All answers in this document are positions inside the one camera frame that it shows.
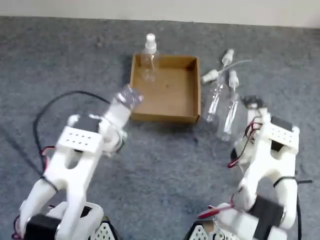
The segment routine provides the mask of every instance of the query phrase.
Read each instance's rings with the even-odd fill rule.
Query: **gray carpet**
[[[218,66],[227,48],[235,60],[242,94],[257,94],[278,117],[300,127],[296,161],[303,239],[318,235],[320,212],[320,31],[315,29],[183,23],[171,21],[0,18],[0,239],[38,176],[32,135],[39,109],[55,96],[86,90],[105,98],[129,82],[131,57],[145,35],[155,33],[166,54],[200,57],[201,73]],[[203,95],[208,88],[203,88]],[[60,100],[40,124],[43,145],[54,145],[68,116],[101,114],[90,97]],[[104,208],[125,240],[180,240],[208,204],[228,201],[239,179],[226,168],[230,146],[203,121],[195,126],[130,122],[128,140],[114,159],[102,158],[87,200]],[[259,191],[274,195],[266,181]],[[65,198],[59,193],[57,204]],[[297,239],[297,226],[289,239]]]

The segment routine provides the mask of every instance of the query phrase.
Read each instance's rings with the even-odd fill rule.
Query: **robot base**
[[[195,221],[184,240],[239,240],[231,232],[221,229],[212,220]]]

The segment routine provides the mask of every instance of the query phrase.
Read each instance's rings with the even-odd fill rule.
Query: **red wire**
[[[48,149],[55,149],[56,147],[55,146],[46,146],[42,151],[41,151],[41,154],[42,156],[45,156],[45,160],[44,160],[44,170],[47,169],[48,165],[49,165],[49,161],[50,161],[50,158],[46,155],[46,151]]]
[[[259,127],[259,128],[254,128],[254,125],[255,125],[255,124],[260,125],[260,127]],[[231,162],[228,163],[227,167],[228,167],[229,169],[233,168],[233,167],[238,163],[238,160],[239,160],[240,157],[244,154],[244,151],[245,151],[245,149],[246,149],[246,147],[247,147],[247,144],[248,144],[249,140],[252,138],[253,133],[255,133],[257,130],[259,130],[262,125],[263,125],[262,123],[260,123],[260,122],[253,122],[253,120],[252,120],[252,122],[246,127],[246,129],[245,129],[244,132],[245,132],[245,136],[248,138],[248,140],[246,141],[246,143],[245,143],[245,145],[244,145],[244,147],[243,147],[243,150],[242,150],[242,152],[240,153],[240,155],[239,155],[235,160],[233,160],[233,161],[231,161]],[[249,128],[252,128],[252,129],[251,129],[251,131],[250,131],[249,136],[247,136],[247,133],[248,133]]]
[[[198,214],[198,216],[197,216],[198,219],[206,219],[206,218],[209,218],[209,217],[212,217],[214,215],[219,214],[221,211],[228,210],[228,209],[233,209],[235,207],[234,201],[233,201],[234,196],[235,196],[235,193],[232,194],[232,196],[229,199],[229,202],[230,202],[229,206],[216,208],[216,207],[214,207],[212,205],[209,205],[208,206],[208,208],[209,208],[208,210],[205,210],[205,211],[203,211],[203,212]]]

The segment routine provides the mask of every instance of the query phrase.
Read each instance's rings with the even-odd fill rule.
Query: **black cable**
[[[298,217],[298,240],[302,239],[302,218],[301,218],[301,208],[299,196],[296,196],[296,214]]]
[[[299,184],[312,184],[313,180],[297,180],[295,176],[282,176],[280,177],[275,183],[273,184],[273,187],[275,188],[282,180],[285,179],[292,179],[295,180],[297,185]],[[301,217],[301,207],[300,207],[300,200],[298,193],[296,194],[296,215],[298,220],[298,240],[302,239],[302,217]]]
[[[44,162],[44,159],[43,159],[43,156],[42,156],[42,146],[41,146],[41,143],[40,143],[40,140],[39,140],[39,133],[38,133],[38,125],[39,125],[40,119],[47,112],[47,110],[51,107],[52,104],[54,104],[56,101],[58,101],[59,99],[61,99],[63,97],[70,96],[70,95],[73,95],[73,94],[88,95],[88,96],[94,97],[96,99],[99,99],[99,100],[101,100],[101,101],[103,101],[103,102],[105,102],[107,104],[110,104],[110,102],[108,100],[104,99],[101,96],[95,95],[95,94],[87,92],[87,91],[75,90],[75,91],[69,91],[69,92],[63,93],[63,94],[55,97],[50,102],[48,102],[41,109],[41,111],[39,111],[39,113],[36,115],[36,117],[35,117],[35,119],[34,119],[34,121],[32,123],[32,132],[33,132],[34,142],[35,142],[35,145],[37,147],[38,154],[40,156],[41,166],[42,166],[42,171],[43,172],[45,171],[45,162]]]

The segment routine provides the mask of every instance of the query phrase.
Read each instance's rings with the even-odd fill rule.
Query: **perforated plate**
[[[268,137],[271,140],[274,140],[290,148],[299,148],[299,138],[297,137],[296,132],[288,131],[271,123],[268,124],[265,132],[268,134]]]
[[[209,237],[203,226],[197,225],[193,233],[191,234],[189,240],[209,240]]]
[[[101,223],[100,227],[95,233],[95,240],[115,240],[115,237],[108,223]]]
[[[57,146],[96,153],[99,148],[102,148],[103,142],[103,137],[99,133],[66,126],[57,142]]]

